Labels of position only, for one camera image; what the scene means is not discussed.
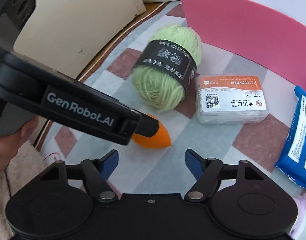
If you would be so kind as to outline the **person's hand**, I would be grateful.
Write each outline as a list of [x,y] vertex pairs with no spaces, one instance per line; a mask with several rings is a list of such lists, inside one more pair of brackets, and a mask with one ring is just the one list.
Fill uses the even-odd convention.
[[30,138],[38,123],[39,117],[36,116],[14,134],[0,137],[0,173],[7,168],[10,161],[17,155],[20,147]]

